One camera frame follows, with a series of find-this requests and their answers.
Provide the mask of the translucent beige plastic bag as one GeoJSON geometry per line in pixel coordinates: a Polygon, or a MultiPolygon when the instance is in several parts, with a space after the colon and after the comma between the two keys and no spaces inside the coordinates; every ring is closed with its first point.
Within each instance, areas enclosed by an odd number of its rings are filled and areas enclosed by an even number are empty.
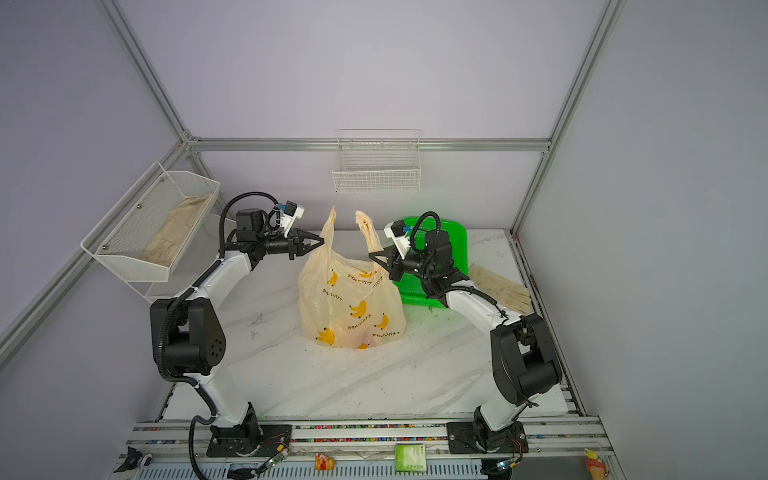
{"type": "Polygon", "coordinates": [[[337,212],[321,230],[298,276],[303,336],[324,348],[364,350],[401,339],[407,327],[398,287],[377,263],[349,259],[334,249],[337,212]]]}

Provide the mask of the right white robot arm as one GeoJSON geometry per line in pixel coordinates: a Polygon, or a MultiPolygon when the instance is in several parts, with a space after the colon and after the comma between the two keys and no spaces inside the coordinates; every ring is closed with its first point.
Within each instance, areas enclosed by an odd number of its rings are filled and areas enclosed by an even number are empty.
{"type": "Polygon", "coordinates": [[[453,453],[517,453],[528,451],[519,417],[537,406],[535,398],[562,380],[562,369],[551,331],[536,313],[513,321],[490,294],[475,286],[454,264],[450,236],[437,227],[416,244],[418,228],[402,220],[384,228],[391,246],[369,255],[393,281],[406,274],[417,278],[425,296],[463,315],[488,334],[495,389],[470,422],[447,426],[453,453]]]}

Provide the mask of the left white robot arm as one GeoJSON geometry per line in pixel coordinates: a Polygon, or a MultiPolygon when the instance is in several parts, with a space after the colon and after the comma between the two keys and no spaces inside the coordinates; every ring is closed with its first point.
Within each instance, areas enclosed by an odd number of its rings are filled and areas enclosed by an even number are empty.
{"type": "Polygon", "coordinates": [[[260,437],[259,427],[252,405],[236,392],[222,366],[227,340],[218,309],[265,256],[293,260],[324,244],[320,236],[294,227],[304,214],[302,206],[288,201],[276,212],[279,224],[271,230],[264,211],[239,211],[216,260],[185,290],[150,306],[153,357],[161,377],[186,384],[200,396],[210,416],[199,423],[252,443],[260,437]]]}

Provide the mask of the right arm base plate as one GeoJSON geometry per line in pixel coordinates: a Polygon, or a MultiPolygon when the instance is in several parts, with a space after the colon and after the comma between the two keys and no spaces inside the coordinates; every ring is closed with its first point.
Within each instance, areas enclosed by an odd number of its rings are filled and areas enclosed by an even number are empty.
{"type": "Polygon", "coordinates": [[[523,455],[529,452],[521,422],[499,431],[489,430],[481,422],[449,422],[446,430],[451,454],[523,455]]]}

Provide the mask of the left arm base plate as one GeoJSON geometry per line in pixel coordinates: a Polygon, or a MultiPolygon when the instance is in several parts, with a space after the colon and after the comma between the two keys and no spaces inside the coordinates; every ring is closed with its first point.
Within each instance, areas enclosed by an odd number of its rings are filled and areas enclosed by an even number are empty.
{"type": "Polygon", "coordinates": [[[268,458],[275,455],[279,447],[288,447],[292,430],[289,424],[268,424],[253,428],[213,426],[206,455],[211,458],[268,458]]]}

